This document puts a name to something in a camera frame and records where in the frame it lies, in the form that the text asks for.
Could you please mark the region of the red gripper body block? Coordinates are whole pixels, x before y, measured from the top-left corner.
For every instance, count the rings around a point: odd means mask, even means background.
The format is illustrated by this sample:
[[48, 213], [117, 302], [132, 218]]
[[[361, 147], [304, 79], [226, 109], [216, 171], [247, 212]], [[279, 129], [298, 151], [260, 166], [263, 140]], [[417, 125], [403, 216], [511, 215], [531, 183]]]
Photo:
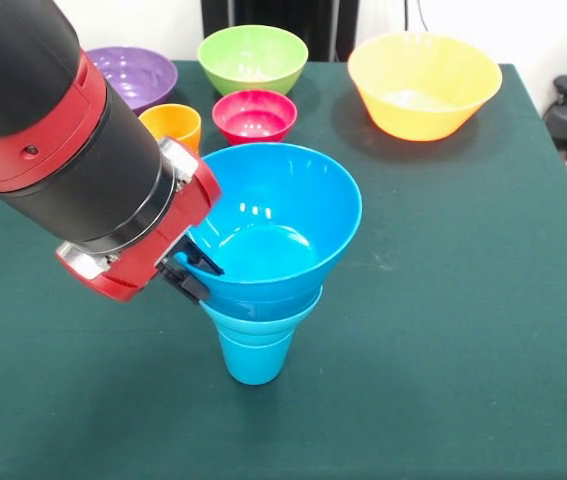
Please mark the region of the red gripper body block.
[[86, 246], [64, 241], [56, 257], [84, 285], [118, 301], [128, 301], [169, 262], [170, 250], [199, 225], [221, 197], [210, 168], [181, 142], [158, 141], [161, 159], [156, 185], [131, 220]]

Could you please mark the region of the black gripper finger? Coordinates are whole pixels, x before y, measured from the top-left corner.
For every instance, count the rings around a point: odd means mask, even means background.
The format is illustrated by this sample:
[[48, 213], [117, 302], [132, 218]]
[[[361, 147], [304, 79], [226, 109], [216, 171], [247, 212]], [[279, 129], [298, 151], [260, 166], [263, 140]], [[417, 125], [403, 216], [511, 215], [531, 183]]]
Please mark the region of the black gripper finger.
[[171, 248], [170, 255], [174, 258], [184, 258], [188, 265], [191, 265], [208, 274], [221, 276], [224, 270], [217, 265], [194, 240], [184, 234]]
[[209, 289], [189, 271], [177, 269], [167, 261], [160, 262], [157, 271], [168, 284], [193, 303], [198, 304], [210, 298]]

